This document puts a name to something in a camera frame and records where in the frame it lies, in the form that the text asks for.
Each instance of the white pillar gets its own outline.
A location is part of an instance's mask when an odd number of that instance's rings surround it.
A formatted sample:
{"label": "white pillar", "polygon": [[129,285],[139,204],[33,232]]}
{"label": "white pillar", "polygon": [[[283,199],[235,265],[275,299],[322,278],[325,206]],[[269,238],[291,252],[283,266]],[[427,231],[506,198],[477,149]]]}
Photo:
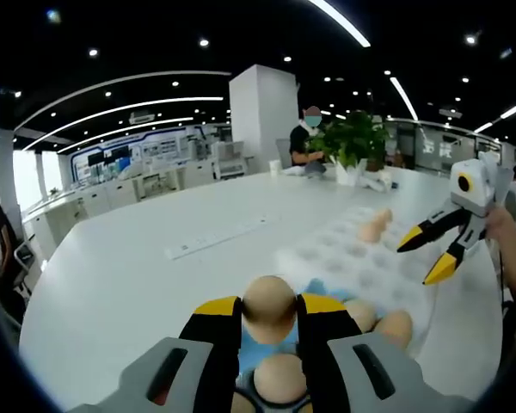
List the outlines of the white pillar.
{"label": "white pillar", "polygon": [[48,200],[48,193],[46,191],[46,180],[44,179],[44,164],[42,163],[42,153],[35,153],[34,157],[36,158],[36,175],[38,175],[40,195],[42,195],[42,200],[46,202]]}
{"label": "white pillar", "polygon": [[298,124],[298,89],[291,73],[254,65],[230,82],[231,129],[255,157],[258,172],[280,159],[278,139],[289,139]]}

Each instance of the ceiling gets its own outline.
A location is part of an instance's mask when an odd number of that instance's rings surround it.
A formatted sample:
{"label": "ceiling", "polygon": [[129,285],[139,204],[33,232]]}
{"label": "ceiling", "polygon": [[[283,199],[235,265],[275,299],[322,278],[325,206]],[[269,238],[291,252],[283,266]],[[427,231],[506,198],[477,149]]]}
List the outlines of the ceiling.
{"label": "ceiling", "polygon": [[[371,47],[361,47],[307,0],[143,1],[114,6],[22,2],[15,9],[0,2],[0,126],[13,129],[45,105],[77,90],[154,71],[230,75],[178,74],[110,84],[59,103],[24,127],[49,133],[112,108],[195,96],[224,99],[171,102],[147,109],[162,114],[156,120],[194,117],[184,123],[200,124],[214,117],[216,122],[225,122],[229,119],[229,81],[254,64],[294,73],[300,84],[301,108],[316,105],[333,114],[364,109],[410,118],[385,70],[398,78],[421,120],[445,123],[447,118],[439,110],[453,108],[463,115],[451,125],[474,130],[516,105],[516,5],[452,0],[329,3],[359,29]],[[50,8],[58,11],[59,24],[46,17]],[[474,46],[465,42],[467,34],[476,35]],[[210,41],[208,47],[200,46],[201,39]],[[99,51],[95,58],[89,56],[92,47]],[[512,53],[502,59],[509,48]],[[286,56],[292,61],[285,62]],[[331,82],[324,82],[325,77],[331,77]],[[463,83],[463,77],[470,81]],[[15,97],[16,91],[21,96]],[[103,115],[56,135],[77,142],[129,126],[131,111]],[[501,140],[508,136],[516,145],[516,115],[484,133]],[[18,137],[15,147],[21,149],[31,142]],[[44,140],[34,149],[58,151],[66,146]]]}

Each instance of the black shirt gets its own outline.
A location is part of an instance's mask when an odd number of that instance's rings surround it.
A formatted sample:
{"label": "black shirt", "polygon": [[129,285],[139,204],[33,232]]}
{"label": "black shirt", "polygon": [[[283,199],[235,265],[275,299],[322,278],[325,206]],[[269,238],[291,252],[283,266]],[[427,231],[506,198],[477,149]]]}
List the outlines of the black shirt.
{"label": "black shirt", "polygon": [[310,133],[306,131],[302,126],[298,125],[291,132],[291,153],[292,166],[304,166],[305,163],[295,163],[292,160],[292,153],[306,153],[306,141],[310,137]]}

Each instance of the white table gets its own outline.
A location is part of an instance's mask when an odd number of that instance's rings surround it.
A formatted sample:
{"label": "white table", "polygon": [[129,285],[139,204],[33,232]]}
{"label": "white table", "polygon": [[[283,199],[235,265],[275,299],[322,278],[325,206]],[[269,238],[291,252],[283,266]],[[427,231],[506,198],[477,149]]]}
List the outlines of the white table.
{"label": "white table", "polygon": [[[443,178],[394,174],[400,188],[389,194],[295,176],[248,176],[83,221],[59,245],[34,289],[21,357],[62,409],[95,404],[115,390],[124,367],[165,336],[178,336],[197,306],[242,295],[255,277],[273,273],[278,248],[351,205],[391,207],[416,220],[447,196]],[[261,215],[275,222],[175,261],[165,254],[181,240]],[[460,274],[439,286],[417,359],[429,385],[468,398],[481,394],[499,363],[499,303],[483,245]]]}

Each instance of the potted plant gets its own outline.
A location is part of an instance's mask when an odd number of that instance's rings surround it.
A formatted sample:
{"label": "potted plant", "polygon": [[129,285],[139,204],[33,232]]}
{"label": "potted plant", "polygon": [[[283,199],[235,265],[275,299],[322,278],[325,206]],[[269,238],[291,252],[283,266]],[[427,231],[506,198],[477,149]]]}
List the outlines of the potted plant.
{"label": "potted plant", "polygon": [[335,120],[325,126],[310,142],[310,149],[323,151],[336,167],[336,180],[354,186],[367,167],[384,167],[384,141],[390,135],[382,124],[374,124],[366,112],[352,112],[346,120]]}

